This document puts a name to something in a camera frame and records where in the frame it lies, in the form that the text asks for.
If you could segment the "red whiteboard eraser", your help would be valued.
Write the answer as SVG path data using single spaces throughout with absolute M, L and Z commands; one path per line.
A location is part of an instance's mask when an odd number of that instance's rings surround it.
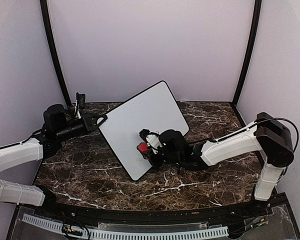
M 148 145 L 145 142 L 141 142 L 136 148 L 140 153 L 145 153 L 149 150 Z

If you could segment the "white whiteboard with black frame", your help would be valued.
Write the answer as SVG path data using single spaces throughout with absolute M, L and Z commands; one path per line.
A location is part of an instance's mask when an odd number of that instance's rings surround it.
M 163 80 L 115 107 L 106 116 L 99 131 L 133 181 L 139 180 L 152 167 L 137 150 L 142 142 L 141 130 L 161 134 L 173 129 L 185 135 L 190 129 Z

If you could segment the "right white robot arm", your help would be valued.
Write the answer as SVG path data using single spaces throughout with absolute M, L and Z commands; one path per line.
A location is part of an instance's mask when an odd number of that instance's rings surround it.
M 282 122 L 292 121 L 272 117 L 266 112 L 245 127 L 217 139 L 189 143 L 180 131 L 169 129 L 162 133 L 143 129 L 139 132 L 142 143 L 137 150 L 153 168 L 170 164 L 188 171 L 202 171 L 220 162 L 250 152 L 266 155 L 261 174 L 254 188 L 254 199 L 245 205 L 245 213 L 256 217 L 265 208 L 273 189 L 294 161 L 299 144 L 292 141 L 291 131 Z

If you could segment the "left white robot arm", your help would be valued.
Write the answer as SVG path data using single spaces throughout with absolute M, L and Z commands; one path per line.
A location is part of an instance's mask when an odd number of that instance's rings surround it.
M 105 114 L 74 113 L 54 104 L 43 113 L 44 124 L 26 140 L 0 147 L 0 173 L 25 163 L 54 156 L 67 140 L 97 130 L 106 120 Z M 0 179 L 0 202 L 40 207 L 50 218 L 61 213 L 56 195 L 42 185 L 25 185 Z

